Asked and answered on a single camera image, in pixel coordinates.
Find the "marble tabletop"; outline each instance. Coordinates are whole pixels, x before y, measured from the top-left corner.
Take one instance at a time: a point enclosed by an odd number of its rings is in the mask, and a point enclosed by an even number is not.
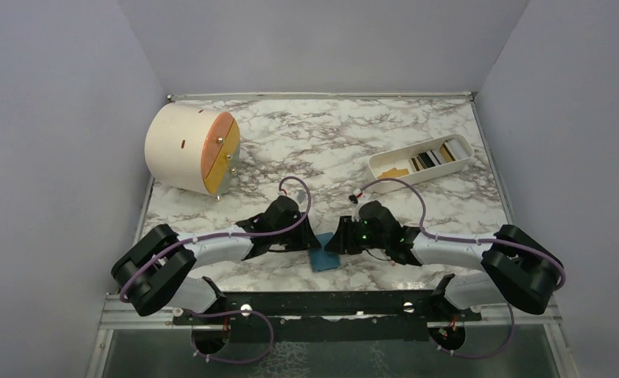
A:
[[[230,112],[238,121],[241,165],[220,201],[155,182],[143,232],[167,223],[178,232],[207,232],[263,212],[288,176],[303,178],[313,197],[315,234],[334,232],[340,215],[353,213],[347,196],[366,183],[370,155],[442,135],[464,135],[475,157],[460,172],[419,183],[430,231],[495,232],[506,223],[484,143],[466,99],[260,99],[181,103]],[[292,198],[302,188],[288,182]],[[418,222],[421,205],[399,189],[373,194],[403,224]],[[371,251],[387,258],[382,251]],[[247,261],[203,266],[223,291],[345,291],[429,289],[449,273],[468,269],[379,261],[367,254],[340,256],[337,270],[312,272],[307,252],[267,253]]]

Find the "cable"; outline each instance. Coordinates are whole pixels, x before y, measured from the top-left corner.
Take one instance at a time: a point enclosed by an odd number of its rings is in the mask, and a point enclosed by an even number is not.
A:
[[[375,259],[377,259],[377,260],[379,260],[379,261],[392,261],[392,260],[393,260],[392,258],[389,258],[389,259],[385,259],[385,258],[378,258],[377,256],[375,256],[375,255],[371,254],[369,250],[365,250],[365,252],[367,252],[370,256],[372,256],[373,258],[375,258]]]
[[[260,317],[261,319],[263,319],[265,324],[268,326],[268,330],[270,330],[270,340],[268,341],[268,346],[265,348],[263,353],[259,354],[256,357],[248,358],[246,360],[229,360],[227,358],[214,357],[211,354],[203,354],[201,353],[200,350],[198,350],[198,347],[196,346],[196,342],[194,340],[194,336],[191,336],[191,346],[194,348],[194,356],[198,355],[198,356],[204,357],[206,361],[213,360],[217,362],[223,362],[225,364],[247,365],[247,364],[251,364],[252,362],[259,361],[263,357],[267,356],[272,351],[272,347],[274,347],[275,345],[275,331],[274,329],[272,329],[272,323],[270,323],[270,319],[268,319],[266,315],[263,315],[262,313],[259,313],[258,311],[254,311],[252,309],[245,309],[245,310],[235,309],[233,311],[224,311],[223,313],[195,313],[194,311],[191,311],[190,309],[186,309],[184,311],[188,312],[193,317],[201,317],[201,318],[227,317],[230,315],[236,315],[236,314],[241,314],[241,313],[250,313],[252,315],[256,315],[257,317]]]
[[[367,185],[365,185],[364,187],[361,188],[361,191],[364,191],[365,189],[367,189],[368,187],[371,187],[372,185],[374,185],[375,183],[379,183],[381,181],[395,181],[396,183],[401,183],[402,185],[408,187],[417,197],[418,199],[421,201],[421,206],[423,207],[423,211],[421,213],[421,220],[418,221],[418,228],[421,231],[421,233],[423,235],[426,235],[429,238],[433,238],[433,239],[438,239],[438,240],[444,240],[447,242],[456,242],[456,243],[496,243],[496,244],[502,244],[503,246],[511,246],[513,248],[517,248],[519,250],[523,250],[525,252],[528,252],[529,254],[541,258],[542,260],[546,260],[548,261],[551,265],[553,265],[554,268],[556,268],[559,272],[560,272],[560,281],[555,285],[555,290],[559,290],[560,288],[562,288],[563,286],[565,286],[565,282],[567,281],[567,275],[565,274],[565,269],[562,267],[562,265],[557,262],[555,259],[553,259],[552,257],[548,256],[547,254],[545,254],[544,252],[541,252],[539,250],[536,250],[534,248],[531,248],[529,246],[524,246],[523,244],[519,244],[519,243],[514,243],[514,242],[509,242],[506,240],[500,240],[500,239],[466,239],[466,238],[456,238],[456,237],[450,237],[450,236],[441,236],[441,235],[435,235],[432,234],[428,231],[425,230],[425,227],[423,227],[423,221],[425,220],[425,214],[427,213],[427,209],[425,207],[425,201],[423,200],[423,197],[421,197],[421,193],[418,192],[418,190],[409,185],[408,183],[400,180],[400,179],[395,179],[392,177],[387,177],[387,178],[383,178],[383,179],[378,179],[378,180],[374,180],[371,183],[368,183]]]
[[[295,223],[293,223],[292,225],[286,227],[286,228],[282,228],[281,230],[278,231],[270,231],[270,232],[215,232],[213,234],[208,234],[208,235],[201,235],[195,238],[189,238],[189,239],[183,239],[180,240],[178,242],[175,242],[173,244],[171,244],[170,246],[167,246],[164,250],[162,250],[161,252],[159,252],[156,256],[154,256],[153,258],[151,258],[148,262],[146,262],[143,266],[140,267],[140,269],[138,269],[137,272],[133,273],[133,275],[131,276],[130,279],[128,279],[128,281],[124,284],[124,286],[121,288],[120,291],[120,300],[124,303],[129,303],[128,298],[126,298],[126,293],[128,292],[128,289],[131,288],[131,285],[133,285],[133,283],[146,271],[148,270],[152,265],[156,264],[157,261],[161,260],[166,254],[170,253],[170,251],[175,250],[178,246],[183,246],[184,244],[188,244],[188,243],[198,243],[201,242],[203,240],[208,240],[208,239],[215,239],[215,238],[225,238],[225,237],[255,237],[255,236],[274,236],[274,235],[279,235],[279,234],[284,234],[285,232],[289,232],[290,230],[298,227],[300,224],[302,224],[302,222],[305,221],[305,219],[307,218],[307,214],[310,213],[310,207],[312,206],[312,196],[310,195],[310,189],[307,187],[307,184],[305,183],[305,181],[299,179],[296,176],[286,176],[284,177],[281,181],[280,181],[280,186],[279,189],[282,189],[282,184],[284,184],[284,182],[286,180],[295,180],[298,181],[304,188],[305,188],[305,192],[307,193],[307,209],[305,210],[304,214],[300,217],[300,219],[298,219],[298,221],[296,221]]]
[[[486,353],[486,354],[460,353],[460,352],[456,352],[454,350],[448,350],[446,348],[442,348],[441,346],[439,346],[439,344],[433,338],[431,338],[431,340],[439,347],[440,351],[442,351],[442,352],[444,352],[446,354],[450,354],[453,357],[467,358],[469,360],[482,360],[484,358],[490,358],[490,357],[496,356],[496,355],[502,353],[502,351],[505,350],[509,346],[509,344],[511,344],[511,341],[513,340],[513,335],[516,334],[516,321],[513,318],[513,308],[511,307],[511,305],[509,303],[507,303],[506,305],[507,305],[507,307],[509,307],[509,315],[511,316],[511,328],[509,330],[509,336],[506,337],[506,340],[504,340],[504,343],[502,343],[502,345],[499,346],[498,349],[493,350],[490,353]]]

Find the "blue object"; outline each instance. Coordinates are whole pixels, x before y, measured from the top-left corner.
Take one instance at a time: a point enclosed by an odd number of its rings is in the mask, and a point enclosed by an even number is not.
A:
[[[314,272],[323,272],[339,267],[339,255],[324,250],[331,238],[332,232],[317,235],[317,239],[319,239],[319,243],[321,243],[321,248],[309,250],[309,263],[312,265],[312,270]]]

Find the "white storage bin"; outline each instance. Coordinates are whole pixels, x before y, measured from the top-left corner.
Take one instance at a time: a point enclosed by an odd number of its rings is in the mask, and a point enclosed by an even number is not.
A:
[[[437,165],[432,168],[423,169],[419,172],[414,172],[415,169],[410,161],[411,157],[426,151],[437,150],[445,141],[449,139],[456,139],[462,146],[463,150],[465,150],[468,157],[465,159],[452,161],[450,163]],[[409,175],[399,177],[399,179],[411,184],[420,183],[460,171],[467,165],[472,156],[474,156],[474,149],[469,145],[467,139],[460,134],[450,134],[371,156],[368,160],[368,178],[370,181],[374,181],[378,176],[381,176],[382,173],[393,168],[408,169],[411,173]],[[372,189],[377,193],[386,193],[401,187],[402,184],[400,183],[383,182],[373,185]]]

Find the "blue folded fabric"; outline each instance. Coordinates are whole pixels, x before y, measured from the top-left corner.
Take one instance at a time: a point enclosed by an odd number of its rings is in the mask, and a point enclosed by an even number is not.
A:
[[[317,239],[319,239],[319,243],[321,243],[321,248],[309,250],[309,263],[312,265],[312,270],[314,272],[323,272],[339,267],[339,255],[324,250],[331,238],[332,232],[317,235]]]

